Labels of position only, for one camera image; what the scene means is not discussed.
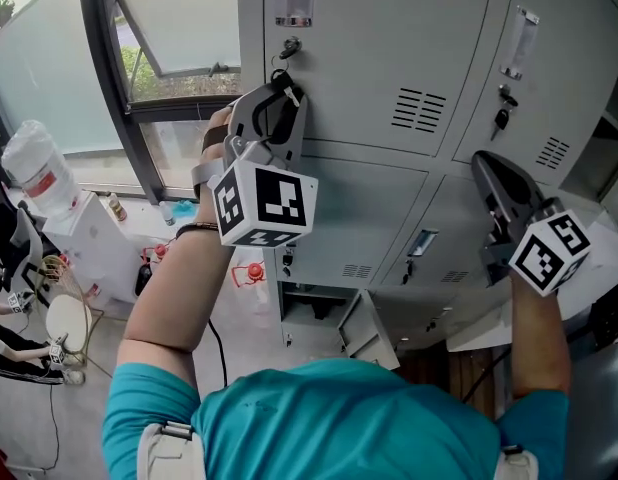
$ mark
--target bracelet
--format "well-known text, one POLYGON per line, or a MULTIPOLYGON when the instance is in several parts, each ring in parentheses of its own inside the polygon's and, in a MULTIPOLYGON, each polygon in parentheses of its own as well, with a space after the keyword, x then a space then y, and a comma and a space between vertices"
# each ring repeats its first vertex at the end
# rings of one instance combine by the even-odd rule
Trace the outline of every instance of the bracelet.
POLYGON ((210 222, 192 222, 191 224, 185 224, 176 232, 176 240, 187 231, 218 231, 218 224, 212 224, 210 222))

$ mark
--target gray locker door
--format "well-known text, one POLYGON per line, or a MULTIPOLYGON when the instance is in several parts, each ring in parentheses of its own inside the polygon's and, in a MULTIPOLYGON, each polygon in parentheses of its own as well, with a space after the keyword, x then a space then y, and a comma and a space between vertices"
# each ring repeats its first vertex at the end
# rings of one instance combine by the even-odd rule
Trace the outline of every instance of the gray locker door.
POLYGON ((480 278, 479 250, 493 227, 473 180, 445 176, 403 252, 383 285, 400 285, 411 244, 423 230, 438 236, 423 256, 413 258, 413 275, 406 288, 453 288, 480 278))
POLYGON ((389 251, 425 181, 426 173, 399 167, 303 158, 300 172, 318 178, 313 232, 298 240, 281 281, 364 288, 389 251))
POLYGON ((455 160, 476 150, 501 154, 537 181, 559 184, 591 137, 618 75, 618 8, 610 0, 511 0, 502 39, 455 160), (512 43, 518 6, 539 18, 522 78, 500 72, 512 43), (490 141, 500 84, 520 106, 490 141))
POLYGON ((369 292, 361 290, 340 324, 338 333, 349 357, 393 370, 400 363, 393 351, 369 292))
POLYGON ((303 42, 289 73, 311 98, 307 137, 436 155, 488 0, 314 0, 297 29, 264 1, 268 74, 285 39, 303 42))

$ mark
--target person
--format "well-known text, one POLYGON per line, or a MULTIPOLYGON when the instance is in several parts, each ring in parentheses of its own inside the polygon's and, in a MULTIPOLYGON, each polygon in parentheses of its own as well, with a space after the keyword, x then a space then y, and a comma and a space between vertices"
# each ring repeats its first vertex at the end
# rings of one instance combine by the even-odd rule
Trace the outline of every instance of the person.
MULTIPOLYGON (((0 303, 0 315, 11 315, 11 307, 0 303)), ((49 345, 27 340, 11 329, 0 325, 0 377, 20 380, 35 384, 83 384, 83 372, 62 369, 51 369, 49 345), (31 361, 39 359, 42 366, 31 361)), ((81 356, 66 355, 64 366, 81 366, 84 359, 81 356)))
MULTIPOLYGON (((214 114, 209 126, 229 115, 214 114)), ((201 161, 221 154, 211 146, 201 161)), ((216 220, 208 189, 196 220, 216 220)), ((510 453, 526 476, 509 478, 538 478, 535 468, 541 479, 562 477, 570 360, 554 295, 541 298, 510 276, 516 402, 496 423, 436 387, 354 359, 259 371, 201 402, 192 352, 231 254, 216 231, 183 233, 140 295, 103 424, 111 478, 149 478, 146 431, 167 422, 201 438, 200 478, 506 478, 510 453), (503 453, 507 446, 517 448, 503 453)))

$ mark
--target locker key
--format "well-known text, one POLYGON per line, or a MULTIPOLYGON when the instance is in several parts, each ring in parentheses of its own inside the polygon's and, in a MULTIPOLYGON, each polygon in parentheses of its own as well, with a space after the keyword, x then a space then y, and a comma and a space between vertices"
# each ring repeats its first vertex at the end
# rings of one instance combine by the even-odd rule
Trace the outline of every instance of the locker key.
POLYGON ((293 101, 293 104, 296 107, 300 108, 300 102, 293 93, 293 80, 289 73, 287 73, 284 69, 276 69, 273 73, 271 73, 271 85, 273 86, 274 91, 284 92, 287 95, 287 98, 293 101))
POLYGON ((507 124, 509 123, 509 111, 504 108, 501 108, 500 110, 498 110, 498 113, 496 114, 496 118, 494 119, 494 122, 496 123, 496 127, 494 128, 493 133, 491 134, 492 141, 493 139, 496 138, 496 135, 498 134, 500 130, 504 130, 507 127, 507 124))

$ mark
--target hand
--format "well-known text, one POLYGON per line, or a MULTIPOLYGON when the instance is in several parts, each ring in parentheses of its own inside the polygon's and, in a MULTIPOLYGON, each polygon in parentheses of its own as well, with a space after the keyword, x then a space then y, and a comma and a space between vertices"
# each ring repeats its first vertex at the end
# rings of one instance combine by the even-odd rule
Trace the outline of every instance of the hand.
MULTIPOLYGON (((229 124, 231 120, 231 113, 233 112, 233 108, 227 107, 222 110, 218 110, 215 112, 211 119, 209 120, 209 125, 205 130, 205 135, 209 130, 213 128, 218 128, 219 126, 224 126, 229 124)), ((225 154, 224 143, 213 144, 204 149, 202 155, 200 156, 200 165, 205 164, 207 162, 211 162, 213 160, 217 160, 218 158, 223 158, 225 154)), ((216 213, 213 209, 213 199, 211 195, 211 191, 209 188, 204 185, 200 187, 200 209, 198 210, 198 215, 195 219, 196 222, 216 222, 216 213)))

